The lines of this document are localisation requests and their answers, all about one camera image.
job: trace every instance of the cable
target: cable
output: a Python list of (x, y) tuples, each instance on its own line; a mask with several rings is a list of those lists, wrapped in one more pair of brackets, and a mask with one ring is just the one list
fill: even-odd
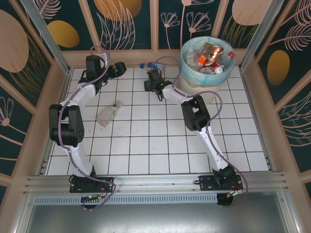
[(73, 160), (73, 158), (72, 158), (72, 154), (71, 154), (71, 152), (70, 152), (70, 149), (64, 145), (63, 140), (62, 140), (62, 136), (61, 136), (62, 115), (63, 115), (63, 112), (64, 112), (65, 108), (67, 107), (67, 105), (73, 100), (73, 98), (74, 98), (84, 87), (86, 87), (86, 86), (88, 86), (88, 85), (90, 85), (90, 84), (92, 84), (92, 83), (95, 83), (95, 82), (97, 82), (98, 80), (100, 80), (100, 79), (107, 73), (107, 70), (108, 70), (108, 68), (109, 68), (109, 59), (108, 59), (109, 54), (108, 54), (102, 47), (96, 46), (96, 45), (95, 45), (95, 46), (91, 47), (91, 49), (90, 49), (90, 52), (91, 52), (92, 55), (93, 55), (93, 52), (92, 52), (92, 51), (93, 51), (94, 48), (101, 48), (101, 49), (104, 51), (104, 53), (106, 54), (106, 56), (107, 56), (107, 66), (106, 66), (104, 72), (103, 72), (98, 78), (96, 78), (96, 79), (90, 81), (89, 83), (86, 83), (86, 84), (82, 85), (80, 88), (78, 88), (78, 89), (72, 94), (72, 96), (69, 98), (69, 100), (64, 104), (64, 106), (61, 108), (60, 113), (59, 113), (59, 118), (58, 118), (58, 140), (59, 140), (59, 144), (60, 144), (60, 146), (61, 146), (62, 148), (66, 149), (66, 150), (68, 151), (69, 160), (70, 160), (70, 162), (72, 163), (73, 167), (74, 167), (75, 169), (77, 169), (78, 172), (80, 172), (82, 175), (84, 175), (85, 177), (87, 177), (87, 178), (89, 178), (89, 179), (91, 179), (91, 180), (94, 180), (94, 181), (97, 181), (97, 182), (101, 182), (101, 183), (107, 183), (107, 184), (109, 184), (109, 186), (112, 186), (111, 193), (108, 195), (108, 197), (107, 197), (101, 204), (95, 206), (95, 207), (92, 208), (92, 209), (87, 209), (87, 208), (84, 206), (84, 203), (83, 203), (83, 204), (82, 204), (82, 207), (83, 207), (83, 209), (84, 209), (85, 211), (86, 211), (86, 210), (93, 211), (93, 210), (96, 210), (96, 209), (100, 208), (101, 206), (103, 206), (103, 205), (107, 202), (107, 200), (113, 195), (113, 193), (114, 193), (115, 190), (116, 190), (116, 185), (115, 185), (113, 182), (110, 182), (110, 181), (103, 181), (103, 180), (99, 180), (99, 179), (90, 177), (89, 175), (87, 175), (87, 174), (85, 174), (83, 171), (81, 171), (80, 168), (79, 168), (79, 167), (76, 165), (76, 163), (74, 162), (74, 160)]
[(163, 57), (158, 58), (158, 59), (155, 61), (155, 63), (157, 63), (159, 60), (161, 60), (161, 59), (163, 59), (163, 58), (171, 58), (171, 59), (173, 59), (174, 61), (176, 61), (177, 64), (178, 64), (179, 71), (178, 71), (178, 75), (176, 76), (176, 78), (175, 78), (174, 81), (173, 81), (173, 90), (174, 90), (175, 92), (177, 92), (179, 95), (181, 95), (181, 96), (183, 96), (183, 97), (193, 98), (193, 97), (195, 97), (195, 96), (197, 96), (197, 95), (200, 95), (200, 94), (203, 94), (203, 93), (212, 93), (212, 94), (214, 94), (214, 95), (216, 95), (216, 96), (218, 97), (218, 99), (219, 99), (219, 101), (220, 101), (219, 110), (218, 110), (218, 112), (215, 114), (215, 116), (213, 116), (213, 117), (207, 122), (207, 125), (206, 125), (206, 132), (207, 132), (208, 138), (209, 138), (209, 140), (210, 140), (210, 142), (211, 142), (211, 145), (213, 146), (213, 148), (214, 148), (214, 150), (216, 151), (216, 153), (217, 153), (223, 160), (225, 160), (229, 165), (231, 165), (231, 166), (241, 175), (241, 177), (243, 178), (243, 180), (244, 180), (244, 182), (245, 182), (245, 189), (246, 189), (246, 191), (245, 191), (245, 196), (244, 196), (243, 200), (240, 201), (240, 202), (237, 203), (237, 204), (230, 205), (229, 207), (234, 207), (234, 206), (241, 205), (241, 204), (246, 200), (246, 197), (247, 197), (247, 195), (248, 195), (248, 182), (247, 182), (245, 176), (242, 174), (242, 172), (240, 172), (232, 163), (230, 163), (224, 156), (221, 155), (221, 153), (217, 150), (216, 146), (214, 145), (214, 143), (213, 143), (213, 141), (211, 140), (211, 137), (210, 137), (210, 135), (209, 135), (209, 133), (208, 133), (208, 126), (210, 125), (210, 122), (211, 122), (213, 119), (215, 119), (215, 118), (219, 115), (219, 113), (221, 112), (221, 110), (222, 110), (222, 108), (223, 108), (223, 100), (222, 100), (222, 98), (220, 97), (220, 95), (219, 95), (218, 93), (216, 93), (216, 92), (214, 92), (214, 91), (201, 91), (201, 92), (196, 93), (196, 94), (194, 94), (194, 95), (187, 95), (187, 94), (185, 95), (180, 89), (178, 89), (178, 88), (175, 86), (175, 83), (176, 83), (177, 79), (178, 79), (179, 76), (180, 76), (180, 64), (179, 64), (178, 60), (177, 60), (176, 58), (172, 57), (172, 56), (163, 56)]

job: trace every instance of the metal bracket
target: metal bracket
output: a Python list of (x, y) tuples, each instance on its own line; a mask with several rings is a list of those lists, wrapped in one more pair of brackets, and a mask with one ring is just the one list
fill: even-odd
[[(102, 181), (113, 182), (113, 177), (96, 177)], [(77, 177), (73, 176), (71, 185), (70, 185), (70, 193), (102, 193), (102, 187), (107, 191), (107, 193), (111, 193), (112, 187), (108, 183), (101, 183), (90, 180), (86, 177)]]
[(241, 177), (239, 175), (233, 176), (226, 183), (223, 184), (223, 187), (220, 188), (219, 185), (214, 181), (214, 176), (199, 176), (199, 180), (195, 184), (200, 185), (201, 191), (232, 191), (239, 187), (243, 189)]

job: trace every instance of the orange circle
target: orange circle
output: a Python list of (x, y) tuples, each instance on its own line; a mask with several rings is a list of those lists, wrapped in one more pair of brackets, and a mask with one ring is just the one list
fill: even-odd
[(94, 3), (103, 16), (113, 21), (127, 20), (126, 9), (133, 18), (141, 10), (141, 0), (94, 0)]

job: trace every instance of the plastic bottle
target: plastic bottle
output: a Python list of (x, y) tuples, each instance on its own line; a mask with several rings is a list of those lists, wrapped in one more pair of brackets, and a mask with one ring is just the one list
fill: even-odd
[(204, 67), (200, 69), (200, 72), (203, 74), (220, 74), (223, 72), (222, 67)]
[(195, 66), (196, 53), (194, 52), (194, 47), (190, 46), (189, 51), (186, 55), (187, 64), (190, 67)]
[(200, 56), (199, 61), (198, 61), (198, 69), (199, 70), (204, 67), (206, 60), (207, 60), (207, 56), (208, 56), (209, 51), (212, 47), (213, 47), (213, 45), (211, 43), (206, 42), (204, 44), (204, 49), (202, 50), (201, 56)]
[(147, 68), (148, 70), (150, 69), (159, 69), (161, 71), (164, 71), (164, 65), (160, 63), (154, 63), (154, 62), (149, 62), (147, 65), (144, 63), (140, 64), (140, 68), (144, 69)]
[(206, 65), (210, 66), (214, 62), (217, 62), (217, 60), (220, 57), (220, 54), (224, 51), (224, 48), (214, 45), (214, 47), (211, 49), (210, 53), (207, 56)]
[(235, 54), (233, 52), (229, 52), (227, 55), (222, 55), (221, 58), (218, 60), (218, 64), (222, 68), (226, 68), (229, 66), (229, 62), (232, 58), (235, 57)]
[(117, 115), (117, 111), (122, 107), (122, 102), (117, 100), (112, 106), (105, 107), (97, 116), (96, 121), (106, 127)]

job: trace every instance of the bottle label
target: bottle label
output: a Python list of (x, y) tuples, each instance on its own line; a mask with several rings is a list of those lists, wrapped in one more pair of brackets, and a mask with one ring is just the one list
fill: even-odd
[(201, 64), (201, 65), (203, 65), (203, 66), (205, 65), (205, 63), (206, 63), (206, 55), (205, 55), (205, 54), (202, 54), (202, 55), (201, 55), (201, 57), (200, 57), (198, 63)]
[(187, 55), (187, 64), (188, 65), (193, 64), (193, 54), (188, 54)]

